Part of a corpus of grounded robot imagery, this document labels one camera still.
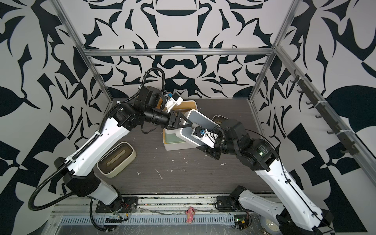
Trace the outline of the white bamboo tissue box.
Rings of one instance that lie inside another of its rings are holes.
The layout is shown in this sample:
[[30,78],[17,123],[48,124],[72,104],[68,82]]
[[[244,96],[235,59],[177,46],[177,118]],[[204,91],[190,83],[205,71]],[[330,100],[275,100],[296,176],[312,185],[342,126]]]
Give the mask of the white bamboo tissue box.
[[[175,115],[177,112],[185,114],[190,110],[197,110],[197,103],[193,100],[184,100],[179,106],[173,107],[169,114],[173,113]],[[167,113],[166,108],[163,109],[162,113]]]
[[163,129],[163,132],[166,134],[166,135],[171,135],[171,134],[176,134],[177,132],[179,132],[180,129],[166,129],[164,128]]
[[194,148],[193,145],[190,143],[177,143],[177,144],[164,144],[166,151],[173,151],[173,150],[183,150],[183,149],[192,149]]

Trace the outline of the green tissue box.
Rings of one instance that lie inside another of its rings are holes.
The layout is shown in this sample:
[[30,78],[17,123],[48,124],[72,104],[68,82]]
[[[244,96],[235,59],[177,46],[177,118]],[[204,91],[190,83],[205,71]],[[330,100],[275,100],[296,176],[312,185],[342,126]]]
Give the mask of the green tissue box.
[[179,138],[176,134],[166,135],[164,133],[163,140],[164,140],[164,144],[185,143],[185,141]]

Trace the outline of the grey lid white tissue box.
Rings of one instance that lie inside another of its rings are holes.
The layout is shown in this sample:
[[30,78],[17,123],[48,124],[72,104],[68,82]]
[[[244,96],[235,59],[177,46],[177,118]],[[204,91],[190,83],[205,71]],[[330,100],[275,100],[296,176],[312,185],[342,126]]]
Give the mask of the grey lid white tissue box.
[[192,127],[188,128],[180,128],[180,131],[177,132],[176,135],[185,142],[190,143],[194,147],[203,146],[204,143],[202,143],[199,140],[196,140],[192,136],[193,130],[198,126],[201,126],[207,129],[208,131],[214,132],[214,129],[218,127],[218,125],[216,125],[211,119],[209,119],[197,110],[190,110],[189,112],[186,112],[184,115],[193,123],[193,125]]

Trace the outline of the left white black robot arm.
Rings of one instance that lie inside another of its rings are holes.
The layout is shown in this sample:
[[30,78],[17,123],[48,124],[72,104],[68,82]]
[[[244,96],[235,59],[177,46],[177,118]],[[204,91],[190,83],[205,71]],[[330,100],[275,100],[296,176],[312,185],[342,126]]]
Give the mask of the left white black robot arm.
[[[56,162],[57,170],[31,194],[28,208],[31,211],[44,210],[76,195],[98,200],[111,212],[120,211],[125,204],[122,195],[114,186],[98,178],[93,168],[118,140],[145,122],[167,130],[192,127],[193,123],[183,113],[173,110],[180,102],[180,96],[167,93],[164,71],[158,67],[148,69],[136,94],[112,107],[105,114],[98,131],[79,150]],[[42,188],[60,176],[71,192],[50,203],[36,206],[34,202]]]

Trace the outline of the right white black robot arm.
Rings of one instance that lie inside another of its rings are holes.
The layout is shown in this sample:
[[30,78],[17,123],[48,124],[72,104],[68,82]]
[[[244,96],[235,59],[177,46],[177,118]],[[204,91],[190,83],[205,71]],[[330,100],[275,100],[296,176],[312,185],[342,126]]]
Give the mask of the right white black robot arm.
[[244,210],[258,213],[278,226],[283,235],[322,235],[323,227],[332,232],[333,214],[317,207],[286,171],[273,144],[263,137],[252,139],[240,121],[228,119],[213,128],[198,126],[192,136],[203,143],[199,150],[214,159],[234,155],[254,171],[279,198],[274,203],[238,186],[231,197]]

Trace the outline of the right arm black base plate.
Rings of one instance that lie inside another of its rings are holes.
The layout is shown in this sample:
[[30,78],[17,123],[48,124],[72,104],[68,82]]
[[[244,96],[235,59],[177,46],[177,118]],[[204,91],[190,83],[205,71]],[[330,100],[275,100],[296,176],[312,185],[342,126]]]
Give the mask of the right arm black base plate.
[[214,207],[219,212],[242,212],[244,208],[233,196],[217,196]]

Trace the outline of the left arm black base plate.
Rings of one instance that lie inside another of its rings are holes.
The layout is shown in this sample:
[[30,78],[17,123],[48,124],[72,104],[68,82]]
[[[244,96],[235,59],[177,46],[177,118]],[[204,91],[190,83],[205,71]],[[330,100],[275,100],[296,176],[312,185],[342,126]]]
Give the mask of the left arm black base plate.
[[131,212],[138,207],[137,196],[126,196],[122,198],[117,198],[110,205],[106,205],[101,201],[98,202],[98,205],[95,209],[96,213],[110,213],[110,212]]

